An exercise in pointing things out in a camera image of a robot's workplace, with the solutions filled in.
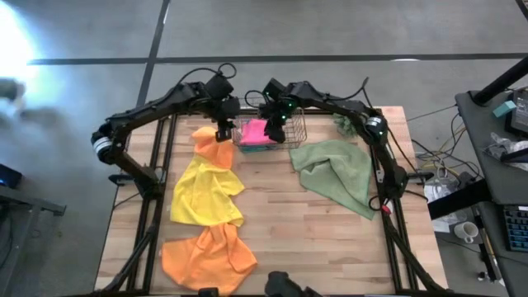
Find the pink sponge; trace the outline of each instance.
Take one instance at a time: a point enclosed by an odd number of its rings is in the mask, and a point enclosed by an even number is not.
[[[270,140],[264,135],[264,128],[266,127],[265,120],[251,119],[247,124],[242,126],[242,145],[261,145],[261,144],[276,144],[275,141]]]

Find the black desk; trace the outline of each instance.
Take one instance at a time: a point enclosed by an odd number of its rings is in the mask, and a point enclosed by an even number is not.
[[[528,253],[506,250],[504,223],[499,216],[500,205],[528,205],[528,172],[500,163],[482,151],[482,148],[492,143],[491,132],[501,137],[516,139],[514,135],[504,130],[505,119],[497,119],[492,113],[495,107],[504,102],[506,96],[507,94],[500,94],[492,100],[489,106],[481,107],[475,105],[466,93],[456,95],[456,104],[485,180],[477,181],[462,191],[430,203],[429,210],[431,218],[436,219],[475,205],[472,209],[474,213],[477,213],[477,225],[481,228],[481,234],[488,235],[508,294],[514,297],[528,295]],[[490,270],[496,267],[488,255],[489,246],[484,242],[479,244],[479,247],[488,273],[491,275]],[[526,264],[523,265],[505,257]]]

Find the orange cloth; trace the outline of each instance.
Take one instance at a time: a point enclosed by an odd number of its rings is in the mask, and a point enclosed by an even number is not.
[[[217,167],[231,169],[234,144],[231,140],[216,142],[215,133],[216,129],[213,127],[202,127],[194,132],[192,138],[196,141],[195,153]]]
[[[206,227],[198,238],[162,245],[163,270],[192,290],[217,287],[220,295],[230,295],[256,265],[231,224]]]

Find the desk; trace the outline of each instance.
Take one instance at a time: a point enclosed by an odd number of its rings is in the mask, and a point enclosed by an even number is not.
[[[383,107],[389,125],[408,156],[413,156],[403,108]],[[193,157],[191,133],[201,126],[212,125],[200,116],[179,116],[172,149],[170,172],[163,207],[158,248],[163,242],[198,236],[203,227],[176,224],[169,220],[172,190]],[[341,138],[330,115],[307,115],[306,143]],[[137,129],[131,139],[129,153],[139,163],[147,163],[152,149],[156,125]],[[359,138],[353,139],[368,152]],[[398,163],[407,168],[405,160],[394,150]],[[372,221],[313,192],[299,184],[287,151],[267,151],[242,154],[237,152],[233,171],[246,190],[236,196],[235,204],[245,222],[239,237],[258,260],[253,273],[240,285],[236,294],[261,295],[267,273],[287,271],[301,286],[309,285],[322,294],[344,295],[363,293],[393,293],[389,259],[380,215]],[[116,201],[133,195],[132,186],[119,189]],[[376,193],[371,179],[370,195]],[[446,278],[436,245],[426,202],[406,194],[402,199],[411,248],[418,260],[440,285]],[[140,198],[116,209],[106,238],[106,245],[97,276],[96,289],[104,287],[123,266],[134,244]],[[406,284],[403,258],[398,258],[402,280]],[[143,270],[139,269],[138,277]],[[195,294],[178,286],[161,269],[160,258],[154,263],[151,294]]]
[[[505,259],[509,257],[514,260],[528,263],[528,253],[509,252],[506,250],[506,237],[504,233],[504,221],[499,216],[500,205],[528,205],[528,172],[521,169],[509,167],[498,160],[486,155],[482,148],[491,144],[491,132],[501,137],[515,139],[512,134],[504,130],[504,118],[497,119],[492,114],[495,107],[504,102],[506,94],[496,96],[489,106],[481,107],[475,105],[466,93],[455,97],[459,107],[460,115],[468,130],[469,138],[477,155],[478,162],[482,168],[485,180],[478,181],[468,190],[457,191],[453,196],[439,200],[442,205],[449,207],[443,210],[435,209],[435,202],[430,204],[431,217],[442,216],[464,207],[476,205],[474,210],[480,214],[483,226],[488,235],[493,252],[497,255],[497,262],[504,278],[508,294],[510,296],[526,296],[528,284],[526,275],[528,265]]]

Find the wooden table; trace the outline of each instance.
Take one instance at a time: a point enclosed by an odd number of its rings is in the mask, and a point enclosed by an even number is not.
[[[403,108],[391,106],[382,107],[382,110],[405,154],[414,156]],[[171,222],[169,210],[174,186],[193,157],[191,133],[205,125],[213,124],[201,116],[178,117],[158,249],[164,242],[199,236],[204,228]],[[306,143],[341,138],[330,115],[307,115],[306,128]],[[155,123],[146,125],[137,129],[130,139],[129,153],[139,163],[147,163],[150,158],[155,130]],[[368,147],[360,138],[352,142],[368,153]],[[411,168],[396,146],[391,143],[391,147],[398,164],[410,172]],[[158,164],[163,155],[164,152],[160,153]],[[257,268],[235,294],[263,294],[270,271],[287,271],[302,287],[309,285],[325,295],[394,292],[380,214],[370,221],[332,200],[306,191],[299,184],[298,174],[285,150],[249,154],[237,151],[233,172],[246,187],[233,198],[245,219],[238,235],[258,260]],[[420,191],[417,186],[408,186],[408,189]],[[135,192],[133,186],[120,188],[116,203]],[[375,194],[375,181],[371,178],[370,196]],[[129,257],[140,204],[141,198],[137,197],[114,211],[97,276],[97,289],[108,284]],[[406,194],[402,204],[412,251],[435,281],[447,287],[426,202]],[[166,276],[160,260],[158,257],[154,263],[151,294],[195,294]],[[401,254],[398,262],[404,287],[408,287]]]

